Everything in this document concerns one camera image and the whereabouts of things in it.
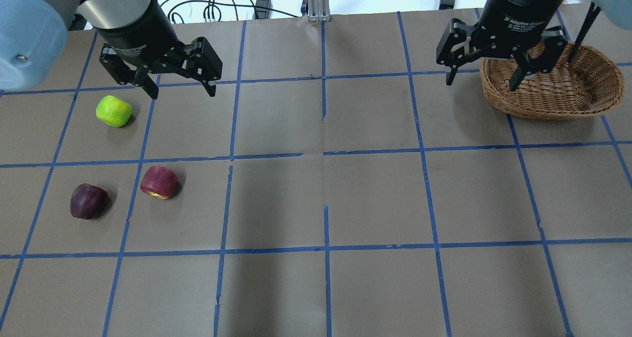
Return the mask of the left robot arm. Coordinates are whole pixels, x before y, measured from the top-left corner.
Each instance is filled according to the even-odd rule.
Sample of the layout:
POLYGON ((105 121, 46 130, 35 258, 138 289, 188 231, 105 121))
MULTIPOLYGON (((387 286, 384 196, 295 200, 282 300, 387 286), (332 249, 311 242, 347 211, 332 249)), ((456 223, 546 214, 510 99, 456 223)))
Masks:
POLYGON ((158 98, 151 74, 176 74, 215 96, 223 62, 204 37, 182 43, 158 0, 0 0, 0 83, 22 91, 41 84, 65 50, 76 15, 103 38, 99 62, 116 83, 158 98))

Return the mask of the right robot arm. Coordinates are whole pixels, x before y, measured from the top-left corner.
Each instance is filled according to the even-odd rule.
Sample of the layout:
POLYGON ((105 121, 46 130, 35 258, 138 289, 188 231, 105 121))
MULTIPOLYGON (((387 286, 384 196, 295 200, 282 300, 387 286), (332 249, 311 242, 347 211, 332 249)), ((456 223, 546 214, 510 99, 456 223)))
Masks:
POLYGON ((549 27, 563 1, 487 0, 476 24, 451 19, 436 47, 436 63, 449 68, 445 83, 480 58, 515 60, 510 91, 526 77, 551 72, 567 46, 563 28, 549 27))

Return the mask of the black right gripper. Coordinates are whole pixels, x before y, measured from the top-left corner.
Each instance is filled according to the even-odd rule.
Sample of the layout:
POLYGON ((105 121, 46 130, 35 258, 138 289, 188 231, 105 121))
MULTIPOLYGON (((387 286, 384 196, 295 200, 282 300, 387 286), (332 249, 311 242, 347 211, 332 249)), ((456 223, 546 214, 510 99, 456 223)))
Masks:
POLYGON ((451 19, 436 46, 436 64, 447 67, 445 84, 452 85, 460 67, 477 58, 508 60, 516 68, 509 90, 516 91, 524 79, 548 73, 567 46, 562 26, 546 29, 563 0, 487 0, 476 25, 451 19), (475 31, 475 50, 469 40, 475 31), (537 58, 529 51, 541 45, 537 58))

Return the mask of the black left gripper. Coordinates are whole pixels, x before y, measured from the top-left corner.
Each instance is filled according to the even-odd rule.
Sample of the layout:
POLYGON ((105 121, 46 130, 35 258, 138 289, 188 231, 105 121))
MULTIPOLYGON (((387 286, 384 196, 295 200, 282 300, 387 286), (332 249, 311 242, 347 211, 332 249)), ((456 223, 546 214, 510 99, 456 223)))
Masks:
POLYGON ((150 2, 132 24, 96 30, 106 41, 99 62, 120 85, 131 84, 156 100, 159 89, 149 74, 159 68, 160 74, 198 81, 208 96, 215 97, 216 82, 223 76, 223 61, 205 37, 197 37, 190 44, 180 42, 158 2, 150 2))

